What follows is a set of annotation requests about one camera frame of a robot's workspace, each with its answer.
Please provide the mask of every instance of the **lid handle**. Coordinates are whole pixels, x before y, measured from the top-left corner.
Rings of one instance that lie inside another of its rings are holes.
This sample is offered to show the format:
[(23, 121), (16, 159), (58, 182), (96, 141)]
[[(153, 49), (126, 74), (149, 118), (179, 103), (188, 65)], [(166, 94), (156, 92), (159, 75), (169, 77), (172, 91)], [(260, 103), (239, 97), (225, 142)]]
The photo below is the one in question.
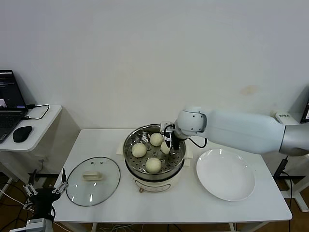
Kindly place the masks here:
[(83, 180), (84, 181), (98, 181), (102, 180), (103, 175), (100, 172), (96, 171), (86, 171), (83, 173)]

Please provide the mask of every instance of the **white plate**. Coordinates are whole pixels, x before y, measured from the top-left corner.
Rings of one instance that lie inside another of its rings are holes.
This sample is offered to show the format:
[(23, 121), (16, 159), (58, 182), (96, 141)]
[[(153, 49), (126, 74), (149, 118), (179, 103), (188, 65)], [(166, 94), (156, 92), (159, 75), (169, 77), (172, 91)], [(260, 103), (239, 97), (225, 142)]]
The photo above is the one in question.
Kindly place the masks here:
[(255, 187), (253, 171), (243, 158), (222, 149), (209, 150), (198, 158), (197, 175), (205, 189), (226, 201), (244, 200)]

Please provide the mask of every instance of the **white power strip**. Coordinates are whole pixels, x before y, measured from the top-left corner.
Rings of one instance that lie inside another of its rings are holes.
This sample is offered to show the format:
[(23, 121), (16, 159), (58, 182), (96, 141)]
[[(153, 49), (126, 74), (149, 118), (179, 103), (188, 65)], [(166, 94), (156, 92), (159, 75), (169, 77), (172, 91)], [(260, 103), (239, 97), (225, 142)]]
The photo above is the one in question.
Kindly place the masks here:
[(287, 112), (277, 112), (276, 119), (283, 125), (299, 125), (299, 123)]

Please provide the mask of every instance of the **stainless steel steamer basket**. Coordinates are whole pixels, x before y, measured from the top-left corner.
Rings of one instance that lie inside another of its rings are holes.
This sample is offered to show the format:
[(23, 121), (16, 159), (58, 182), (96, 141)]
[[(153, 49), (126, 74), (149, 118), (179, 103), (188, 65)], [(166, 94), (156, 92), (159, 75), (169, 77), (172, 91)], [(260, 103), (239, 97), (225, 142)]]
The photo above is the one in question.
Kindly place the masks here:
[[(153, 146), (150, 144), (149, 138), (153, 133), (160, 133), (159, 124), (146, 125), (133, 131), (125, 140), (123, 154), (126, 159), (126, 166), (132, 174), (142, 180), (159, 182), (172, 178), (183, 167), (185, 143), (184, 141), (180, 142), (179, 150), (172, 149), (170, 153), (166, 155), (161, 151), (161, 146)], [(136, 158), (132, 155), (132, 146), (139, 142), (146, 145), (147, 153), (141, 158)], [(150, 174), (146, 171), (145, 165), (146, 161), (153, 157), (160, 159), (162, 168), (160, 172)]]

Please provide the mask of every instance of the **laptop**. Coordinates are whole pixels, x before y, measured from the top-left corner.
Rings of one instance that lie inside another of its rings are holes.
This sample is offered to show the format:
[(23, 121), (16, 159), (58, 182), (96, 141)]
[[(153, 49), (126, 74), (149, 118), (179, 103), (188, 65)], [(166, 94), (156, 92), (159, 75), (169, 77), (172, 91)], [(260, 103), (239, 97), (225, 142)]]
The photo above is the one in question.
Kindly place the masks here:
[(12, 70), (0, 70), (0, 144), (28, 113)]

